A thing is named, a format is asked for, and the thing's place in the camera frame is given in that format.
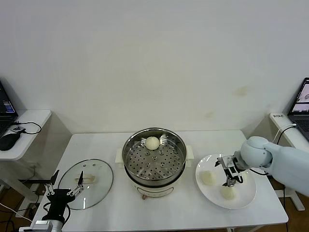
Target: white plate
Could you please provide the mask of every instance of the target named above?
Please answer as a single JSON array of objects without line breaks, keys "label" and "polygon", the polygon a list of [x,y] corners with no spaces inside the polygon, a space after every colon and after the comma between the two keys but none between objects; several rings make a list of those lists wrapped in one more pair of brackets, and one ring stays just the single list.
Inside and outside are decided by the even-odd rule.
[{"label": "white plate", "polygon": [[[244,177],[244,183],[235,184],[236,198],[232,200],[226,200],[220,193],[222,184],[226,182],[226,175],[222,168],[222,165],[215,167],[217,157],[221,157],[221,154],[212,154],[203,158],[197,165],[195,176],[197,179],[197,185],[205,197],[218,206],[227,209],[241,209],[249,205],[256,195],[256,183],[254,176],[250,171],[244,171],[246,177]],[[204,171],[213,171],[216,175],[216,184],[214,186],[207,186],[201,179],[201,174]]]}]

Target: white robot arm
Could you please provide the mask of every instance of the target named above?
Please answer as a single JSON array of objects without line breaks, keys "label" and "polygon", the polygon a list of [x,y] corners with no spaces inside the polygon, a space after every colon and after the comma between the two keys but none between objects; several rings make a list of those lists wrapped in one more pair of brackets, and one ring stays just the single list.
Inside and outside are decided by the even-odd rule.
[{"label": "white robot arm", "polygon": [[251,137],[233,156],[218,158],[226,173],[226,186],[242,182],[241,172],[260,168],[272,174],[278,182],[309,196],[309,153],[283,147],[262,137]]}]

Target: laptop screen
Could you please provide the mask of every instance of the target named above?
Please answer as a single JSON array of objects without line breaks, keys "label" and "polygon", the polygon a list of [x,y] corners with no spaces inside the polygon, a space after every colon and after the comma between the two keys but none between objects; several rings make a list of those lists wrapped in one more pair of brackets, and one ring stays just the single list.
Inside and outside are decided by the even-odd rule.
[{"label": "laptop screen", "polygon": [[292,107],[291,113],[309,112],[309,79],[306,78]]},{"label": "laptop screen", "polygon": [[0,116],[16,116],[17,113],[0,83]]}]

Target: floor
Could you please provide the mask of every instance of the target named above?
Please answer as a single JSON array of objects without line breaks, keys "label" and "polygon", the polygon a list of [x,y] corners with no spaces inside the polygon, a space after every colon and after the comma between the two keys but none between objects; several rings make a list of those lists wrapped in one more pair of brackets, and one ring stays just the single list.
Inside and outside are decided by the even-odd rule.
[{"label": "floor", "polygon": [[[271,179],[270,180],[274,189],[282,189],[282,184],[277,181]],[[44,187],[41,185],[37,191],[40,195],[43,195]],[[301,201],[307,210],[305,211],[297,211],[292,203],[292,201],[287,198],[286,199],[286,211],[289,216],[288,228],[289,232],[307,232],[309,231],[309,198],[305,197],[301,194],[298,194]],[[12,209],[17,210],[23,200],[22,195],[16,192],[14,189],[4,189],[0,194],[0,202]],[[26,217],[31,219],[31,216],[35,214],[36,208],[33,207],[33,210],[28,210],[26,213]],[[2,207],[0,205],[0,210],[9,211],[8,209]],[[7,222],[9,219],[14,223],[15,230],[13,229],[13,224],[11,222]],[[17,232],[19,227],[29,225],[29,221],[23,218],[17,218],[12,213],[5,213],[0,211],[0,232]],[[184,231],[184,232],[226,232],[225,229],[217,229],[217,230],[199,230],[199,231]],[[286,232],[285,224],[281,225],[272,225],[272,226],[264,226],[261,229],[257,230],[257,232]]]}]

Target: white table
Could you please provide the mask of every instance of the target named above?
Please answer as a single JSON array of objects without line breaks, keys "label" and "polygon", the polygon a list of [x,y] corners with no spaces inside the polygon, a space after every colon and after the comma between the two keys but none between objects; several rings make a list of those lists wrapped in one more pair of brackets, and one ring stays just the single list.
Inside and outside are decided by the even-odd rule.
[{"label": "white table", "polygon": [[[285,223],[288,220],[267,177],[254,175],[257,195],[246,208],[228,210],[210,202],[200,192],[195,180],[197,163],[212,153],[233,154],[245,140],[239,130],[178,132],[191,145],[195,159],[185,168],[175,190],[163,198],[147,198],[134,189],[124,169],[114,163],[116,151],[132,133],[75,134],[57,167],[58,183],[67,169],[85,159],[101,159],[110,164],[114,181],[108,195],[86,210],[72,210],[64,232],[106,231],[165,231],[214,228],[254,227]],[[44,196],[33,222],[46,215],[42,206]]]},{"label": "white table", "polygon": [[[287,114],[284,113],[271,113],[269,117],[278,129],[284,127],[285,125],[292,124]],[[309,152],[309,142],[297,128],[290,128],[286,130],[283,136],[291,146]],[[276,194],[278,197],[283,197],[283,190],[276,190]],[[285,196],[291,198],[298,211],[305,210],[305,207],[295,190],[286,188]]]},{"label": "white table", "polygon": [[[35,122],[41,127],[44,126],[44,124],[51,115],[50,110],[23,110],[17,111],[17,113],[18,118],[16,119],[16,121]],[[39,130],[38,126],[33,124],[22,124],[21,126],[26,128],[27,132],[36,132]],[[37,134],[21,134],[20,138],[10,150],[0,151],[0,162],[16,161],[21,159],[36,136]],[[10,169],[6,168],[5,165],[0,166],[0,179],[5,184],[11,186],[25,197],[25,200],[21,205],[22,209],[27,208],[29,203],[36,202],[38,196],[33,192],[33,190],[35,190],[38,185],[33,185],[30,189],[28,189],[18,179],[15,178],[15,174]]]}]

